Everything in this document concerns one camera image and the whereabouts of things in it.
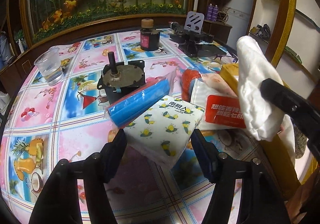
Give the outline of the red white plastic package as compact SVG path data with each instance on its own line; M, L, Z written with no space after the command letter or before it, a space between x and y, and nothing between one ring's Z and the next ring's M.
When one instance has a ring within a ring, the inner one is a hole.
M239 99L219 74L186 69L181 87L182 99L204 112L201 131L246 128Z

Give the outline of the grey perforated phone stand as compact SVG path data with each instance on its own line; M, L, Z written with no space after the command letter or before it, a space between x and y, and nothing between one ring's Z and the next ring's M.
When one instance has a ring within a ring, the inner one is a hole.
M204 14L189 11L184 24L184 30L200 34L202 32Z

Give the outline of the dark bottle with cork cap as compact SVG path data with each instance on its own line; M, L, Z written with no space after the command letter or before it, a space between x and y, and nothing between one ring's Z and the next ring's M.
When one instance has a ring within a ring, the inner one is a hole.
M153 19L142 19L140 30L140 48L155 51L159 48L160 31L153 27Z

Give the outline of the purple bottle left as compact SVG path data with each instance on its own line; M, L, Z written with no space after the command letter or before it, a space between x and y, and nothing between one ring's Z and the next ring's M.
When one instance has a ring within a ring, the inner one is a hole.
M210 3L207 7L207 11L206 11L206 20L211 21L212 20L212 15L213 15L213 10L214 7L213 5Z

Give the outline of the purple frame eyeglasses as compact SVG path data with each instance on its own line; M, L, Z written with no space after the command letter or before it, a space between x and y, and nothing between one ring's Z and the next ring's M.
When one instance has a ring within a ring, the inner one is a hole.
M238 57L230 53L216 54L214 55L213 60L219 64L229 64L229 63L237 63Z

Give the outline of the floral picture tablecloth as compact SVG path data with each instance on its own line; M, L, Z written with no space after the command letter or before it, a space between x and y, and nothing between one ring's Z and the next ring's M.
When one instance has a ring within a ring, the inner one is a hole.
M86 159L111 142L116 128L104 118L108 105L97 83L107 55L117 61L145 62L145 79L176 73L173 95L181 96L181 75L195 68L218 72L211 58L188 58L161 30L160 48L141 50L137 30L57 45L65 77L50 87L38 69L22 83L4 123L1 140L1 195L20 223L28 223L42 187L60 159ZM171 170L165 170L127 148L118 172L106 186L119 223L201 223L214 185L202 175L191 145Z

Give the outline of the brown knitted hat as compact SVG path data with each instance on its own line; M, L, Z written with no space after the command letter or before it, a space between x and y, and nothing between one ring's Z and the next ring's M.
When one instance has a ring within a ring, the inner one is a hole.
M307 137L304 135L297 126L293 125L294 135L295 135L295 158L300 159L303 157L307 145Z

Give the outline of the white cloth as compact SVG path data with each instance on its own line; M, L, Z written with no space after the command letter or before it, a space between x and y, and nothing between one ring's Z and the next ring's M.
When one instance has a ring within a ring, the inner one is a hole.
M236 43L239 65L238 97L246 129L257 141L272 141L280 134L292 164L295 164L295 134L288 115L266 101L260 92L263 80L283 84L276 69L267 61L257 41L242 36Z

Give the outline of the black motor with shaft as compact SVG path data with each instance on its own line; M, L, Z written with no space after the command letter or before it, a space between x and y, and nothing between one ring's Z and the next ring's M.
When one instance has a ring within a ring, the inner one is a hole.
M145 84L143 60L116 62L114 52L108 53L108 61L97 83L98 90L104 90L109 104L123 98Z

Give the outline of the purple bottle right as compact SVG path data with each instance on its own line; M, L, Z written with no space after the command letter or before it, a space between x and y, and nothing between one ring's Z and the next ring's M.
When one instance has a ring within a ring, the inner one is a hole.
M213 6L213 12L212 12L212 18L211 20L216 22L217 21L217 16L219 14L219 8L217 5Z

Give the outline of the yellow cardboard box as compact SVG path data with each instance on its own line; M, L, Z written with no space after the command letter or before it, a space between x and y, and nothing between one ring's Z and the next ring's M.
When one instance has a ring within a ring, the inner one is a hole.
M222 65L220 76L227 82L234 93L239 95L236 75L239 75L238 64ZM261 96L259 89L261 82L258 85L258 98L263 102L263 108L266 108L267 105L271 106L271 108L276 108L276 111L271 113L272 116L276 112L282 112ZM278 134L271 141L258 141L258 143L262 153L263 164L271 175L271 180L275 183L282 198L289 200L291 197L297 197L299 201L306 201L319 191L319 165L315 159L312 159L310 165L306 166L306 175L301 183L291 162L288 149Z

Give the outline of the lemon print tissue pack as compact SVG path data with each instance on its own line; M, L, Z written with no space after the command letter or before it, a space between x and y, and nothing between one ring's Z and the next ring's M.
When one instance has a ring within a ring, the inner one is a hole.
M149 160L171 169L204 112L199 105L166 95L124 128L127 142Z

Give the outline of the black items on shelf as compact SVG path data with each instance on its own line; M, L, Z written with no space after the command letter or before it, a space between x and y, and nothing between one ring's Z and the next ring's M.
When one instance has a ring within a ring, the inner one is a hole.
M267 24L263 26L257 24L255 27L252 27L249 32L266 41L269 41L271 38L271 30Z

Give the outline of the purple bottle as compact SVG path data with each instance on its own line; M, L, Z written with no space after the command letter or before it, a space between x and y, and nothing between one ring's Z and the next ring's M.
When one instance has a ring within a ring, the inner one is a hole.
M217 5L213 6L213 12L212 12L212 18L211 20L216 22L217 21L217 16L219 14L219 8Z
M206 11L206 20L211 21L212 20L212 15L213 15L213 10L214 7L213 5L210 3L207 7L207 11Z

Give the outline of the clear plastic cup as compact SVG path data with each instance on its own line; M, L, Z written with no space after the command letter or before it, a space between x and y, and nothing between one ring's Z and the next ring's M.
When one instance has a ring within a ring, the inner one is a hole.
M34 61L34 65L38 68L49 86L54 86L63 79L58 47L52 47L41 54Z

